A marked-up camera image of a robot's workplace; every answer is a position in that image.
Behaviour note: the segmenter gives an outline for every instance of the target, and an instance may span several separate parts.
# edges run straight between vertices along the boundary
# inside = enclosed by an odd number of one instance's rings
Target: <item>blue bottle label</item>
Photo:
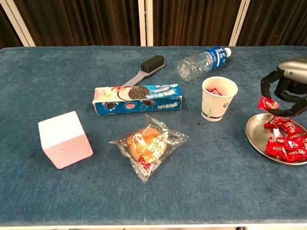
[[[211,70],[223,65],[227,59],[226,51],[221,46],[215,46],[210,49],[206,49],[204,52],[208,52],[212,56],[213,65]]]

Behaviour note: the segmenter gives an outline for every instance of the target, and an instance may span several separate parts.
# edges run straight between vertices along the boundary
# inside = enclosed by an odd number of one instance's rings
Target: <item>foam block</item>
[[[38,123],[44,153],[62,169],[93,154],[75,111]]]

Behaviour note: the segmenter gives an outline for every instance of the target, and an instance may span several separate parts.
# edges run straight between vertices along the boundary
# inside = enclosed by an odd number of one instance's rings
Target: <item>bread in plastic wrapper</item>
[[[130,159],[139,178],[146,182],[159,165],[189,137],[168,128],[163,122],[148,115],[148,125],[136,132],[111,141],[122,155]]]

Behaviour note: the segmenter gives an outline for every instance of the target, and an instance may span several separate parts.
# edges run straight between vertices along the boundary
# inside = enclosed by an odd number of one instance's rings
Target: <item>bottle cap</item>
[[[226,51],[227,57],[229,57],[231,55],[230,48],[225,48],[224,50]]]

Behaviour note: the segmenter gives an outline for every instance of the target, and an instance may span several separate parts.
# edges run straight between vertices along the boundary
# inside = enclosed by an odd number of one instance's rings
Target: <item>metal plate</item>
[[[283,164],[290,164],[290,165],[301,165],[306,164],[307,160],[300,160],[292,163],[288,163],[284,161],[283,159],[273,157],[269,155],[266,151],[266,144],[268,142],[268,139],[272,136],[273,138],[280,137],[284,135],[284,132],[278,129],[272,129],[272,128],[264,128],[263,125],[270,121],[273,118],[274,115],[272,114],[258,114],[253,116],[246,124],[246,136],[252,146],[255,147],[262,155],[266,156],[267,158],[270,158],[273,161],[277,161],[279,163]],[[295,121],[292,121],[294,126],[301,129],[303,132],[300,134],[297,134],[294,137],[297,136],[304,136],[307,135],[307,131],[301,127],[298,123]]]

